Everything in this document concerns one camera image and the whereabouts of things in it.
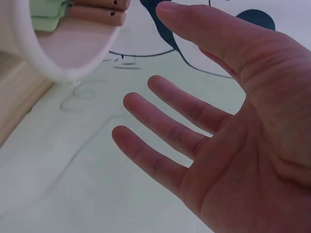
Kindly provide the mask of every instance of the wooden frame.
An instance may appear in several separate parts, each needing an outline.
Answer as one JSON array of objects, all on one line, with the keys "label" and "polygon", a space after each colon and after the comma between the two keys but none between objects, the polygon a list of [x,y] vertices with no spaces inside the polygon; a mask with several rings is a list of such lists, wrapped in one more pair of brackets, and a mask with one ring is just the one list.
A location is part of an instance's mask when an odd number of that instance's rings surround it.
[{"label": "wooden frame", "polygon": [[21,58],[0,52],[0,147],[53,84]]}]

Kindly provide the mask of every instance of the pinky finger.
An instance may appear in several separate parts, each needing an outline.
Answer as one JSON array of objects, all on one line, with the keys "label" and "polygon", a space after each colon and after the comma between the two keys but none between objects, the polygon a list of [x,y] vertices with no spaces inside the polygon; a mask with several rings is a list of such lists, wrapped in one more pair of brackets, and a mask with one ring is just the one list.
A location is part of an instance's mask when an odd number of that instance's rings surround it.
[{"label": "pinky finger", "polygon": [[179,197],[187,168],[160,154],[125,126],[118,126],[112,137],[122,152],[158,183]]}]

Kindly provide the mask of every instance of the panda print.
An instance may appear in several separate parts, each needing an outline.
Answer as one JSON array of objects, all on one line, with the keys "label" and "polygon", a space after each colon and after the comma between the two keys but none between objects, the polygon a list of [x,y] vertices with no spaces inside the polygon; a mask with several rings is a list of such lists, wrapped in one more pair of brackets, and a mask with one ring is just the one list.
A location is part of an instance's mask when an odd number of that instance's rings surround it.
[{"label": "panda print", "polygon": [[[205,57],[193,43],[166,28],[156,16],[163,0],[132,0],[125,25],[111,53],[130,57],[160,56],[176,51],[184,62],[201,72],[230,78],[218,64]],[[311,49],[311,1],[297,0],[172,0],[180,4],[207,4],[270,30],[283,32]]]}]

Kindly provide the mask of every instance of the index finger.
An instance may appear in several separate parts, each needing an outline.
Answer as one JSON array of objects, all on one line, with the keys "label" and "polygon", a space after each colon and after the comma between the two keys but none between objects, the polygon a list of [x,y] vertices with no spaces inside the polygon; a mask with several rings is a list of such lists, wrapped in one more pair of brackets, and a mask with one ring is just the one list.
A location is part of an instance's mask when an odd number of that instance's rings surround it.
[{"label": "index finger", "polygon": [[268,56],[299,46],[289,36],[207,5],[163,1],[157,15],[171,31],[223,60],[241,79],[264,70]]}]

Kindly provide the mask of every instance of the hand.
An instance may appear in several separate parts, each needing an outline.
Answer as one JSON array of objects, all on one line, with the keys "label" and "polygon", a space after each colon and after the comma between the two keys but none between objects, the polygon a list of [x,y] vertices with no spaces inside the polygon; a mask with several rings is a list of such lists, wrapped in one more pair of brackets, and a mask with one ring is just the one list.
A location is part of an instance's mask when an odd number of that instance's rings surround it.
[{"label": "hand", "polygon": [[311,52],[208,6],[162,2],[157,14],[230,73],[246,99],[231,115],[154,76],[149,88],[213,137],[132,93],[124,106],[193,163],[177,164],[124,126],[113,131],[116,144],[215,232],[311,232]]}]

